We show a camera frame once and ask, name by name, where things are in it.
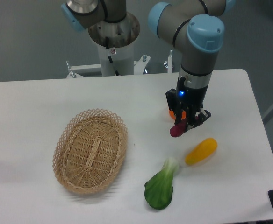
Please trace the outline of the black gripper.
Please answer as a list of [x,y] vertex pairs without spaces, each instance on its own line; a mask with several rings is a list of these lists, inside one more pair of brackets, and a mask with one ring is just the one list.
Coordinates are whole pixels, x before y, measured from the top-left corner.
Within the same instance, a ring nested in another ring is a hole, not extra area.
[[175,124],[182,120],[182,106],[194,106],[193,111],[198,114],[187,115],[185,132],[202,125],[211,117],[211,113],[203,108],[203,101],[210,82],[211,73],[204,76],[193,75],[184,70],[179,72],[175,89],[166,92],[168,107],[174,111]]

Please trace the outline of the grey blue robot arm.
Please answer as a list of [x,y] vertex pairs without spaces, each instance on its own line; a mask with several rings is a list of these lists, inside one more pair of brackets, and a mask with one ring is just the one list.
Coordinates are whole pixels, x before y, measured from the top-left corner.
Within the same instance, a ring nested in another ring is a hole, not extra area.
[[[182,53],[177,86],[165,95],[175,115],[172,137],[202,125],[211,114],[203,101],[223,45],[225,27],[219,16],[233,0],[185,0],[174,6],[159,2],[148,15],[148,27],[159,39]],[[124,0],[69,0],[61,9],[77,31],[88,30],[101,52],[103,76],[129,75],[134,71],[132,45],[140,33],[137,18]]]

